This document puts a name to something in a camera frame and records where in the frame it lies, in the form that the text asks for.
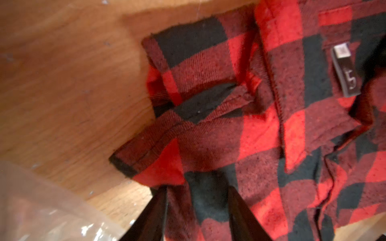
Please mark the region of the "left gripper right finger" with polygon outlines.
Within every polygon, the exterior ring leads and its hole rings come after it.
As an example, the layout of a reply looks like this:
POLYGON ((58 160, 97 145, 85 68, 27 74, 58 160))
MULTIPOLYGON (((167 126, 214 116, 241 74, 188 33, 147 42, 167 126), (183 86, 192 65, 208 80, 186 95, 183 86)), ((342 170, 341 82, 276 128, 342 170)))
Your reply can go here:
POLYGON ((229 226, 233 241, 272 241, 235 187, 228 187, 229 226))

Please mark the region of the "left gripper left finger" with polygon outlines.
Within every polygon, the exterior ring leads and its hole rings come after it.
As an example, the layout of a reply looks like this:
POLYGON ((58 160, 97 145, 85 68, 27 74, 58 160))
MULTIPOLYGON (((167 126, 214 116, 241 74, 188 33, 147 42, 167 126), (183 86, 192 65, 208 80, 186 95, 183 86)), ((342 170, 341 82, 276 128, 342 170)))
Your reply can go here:
POLYGON ((167 187, 161 186, 119 241, 163 241, 167 208, 167 187))

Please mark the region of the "red black plaid shirt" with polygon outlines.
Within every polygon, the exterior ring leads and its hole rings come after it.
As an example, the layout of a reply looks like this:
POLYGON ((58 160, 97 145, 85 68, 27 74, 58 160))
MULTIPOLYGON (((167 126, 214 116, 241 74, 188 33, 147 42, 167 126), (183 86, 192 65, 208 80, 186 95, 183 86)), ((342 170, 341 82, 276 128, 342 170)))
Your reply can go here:
POLYGON ((260 1, 142 45, 156 119, 110 162, 167 186, 168 241, 231 240, 229 186, 274 241, 385 212, 385 1, 260 1))

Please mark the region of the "clear plastic vacuum bag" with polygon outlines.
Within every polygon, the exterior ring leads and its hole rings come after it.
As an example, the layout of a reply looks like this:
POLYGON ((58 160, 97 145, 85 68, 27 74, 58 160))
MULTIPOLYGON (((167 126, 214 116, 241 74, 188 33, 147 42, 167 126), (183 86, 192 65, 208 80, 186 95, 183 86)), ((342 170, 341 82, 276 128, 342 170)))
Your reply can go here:
POLYGON ((118 241, 124 233, 73 193, 1 162, 2 241, 118 241))

